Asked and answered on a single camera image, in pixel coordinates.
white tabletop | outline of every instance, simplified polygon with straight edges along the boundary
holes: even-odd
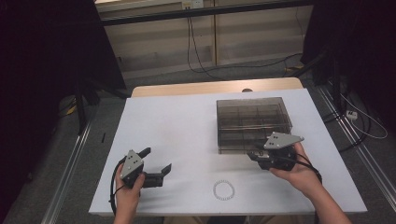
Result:
[[[172,163],[163,187],[142,189],[140,216],[229,216],[310,214],[314,207],[288,182],[261,170],[247,155],[219,155],[216,101],[282,97],[293,128],[304,137],[305,152],[323,176],[323,185],[348,213],[367,211],[360,194],[324,126],[307,90],[254,91],[128,99],[92,200],[90,213],[112,216],[111,175],[133,149],[151,147],[144,159],[147,173]],[[214,186],[220,180],[218,196]]]

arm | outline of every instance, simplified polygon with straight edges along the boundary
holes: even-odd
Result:
[[[296,143],[294,149],[296,153],[308,158],[300,143]],[[306,162],[302,157],[298,157],[298,161]],[[291,171],[271,168],[270,172],[279,178],[289,181],[312,202],[317,210],[320,223],[351,223],[311,169],[296,163]]]
[[[124,185],[120,179],[120,174],[122,170],[121,165],[117,170],[116,174],[116,189]],[[136,215],[137,204],[139,203],[139,193],[145,182],[145,176],[140,174],[139,177],[134,182],[134,187],[132,189],[122,188],[117,191],[117,213],[114,219],[114,224],[130,224],[134,220]]]

hand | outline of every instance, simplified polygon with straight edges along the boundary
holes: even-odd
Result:
[[[308,159],[301,143],[294,144],[295,152]],[[308,163],[303,157],[297,155],[297,161]],[[283,171],[271,168],[270,172],[275,176],[289,181],[296,189],[301,191],[305,196],[313,189],[323,188],[317,175],[308,167],[296,163],[291,171]]]
[[[123,164],[119,167],[116,174],[116,189],[119,189],[124,185],[120,178]],[[134,187],[128,189],[123,187],[116,193],[117,199],[117,213],[114,223],[131,223],[136,215],[137,204],[139,203],[140,190],[145,182],[145,175],[140,174],[134,182]]]

white ring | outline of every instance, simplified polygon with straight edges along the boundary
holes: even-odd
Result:
[[[229,196],[227,197],[221,197],[216,193],[216,188],[219,184],[227,184],[231,190],[233,191]],[[228,180],[219,180],[218,182],[215,183],[215,185],[213,186],[213,194],[215,195],[215,197],[219,200],[222,201],[228,201],[231,198],[233,198],[233,196],[235,195],[235,188],[233,187],[233,185],[228,181]]]

white table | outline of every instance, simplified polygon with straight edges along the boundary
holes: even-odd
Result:
[[[261,170],[247,155],[219,155],[216,101],[282,97],[292,134],[323,176],[323,185],[347,213],[367,211],[347,168],[307,90],[210,93],[137,97],[127,100],[90,213],[112,216],[109,186],[117,162],[129,149],[151,147],[145,171],[158,173],[169,163],[172,172],[163,187],[142,189],[139,216],[261,216],[311,214],[314,207],[288,182]],[[227,180],[234,196],[222,201],[214,185]],[[228,185],[217,194],[228,196]]]

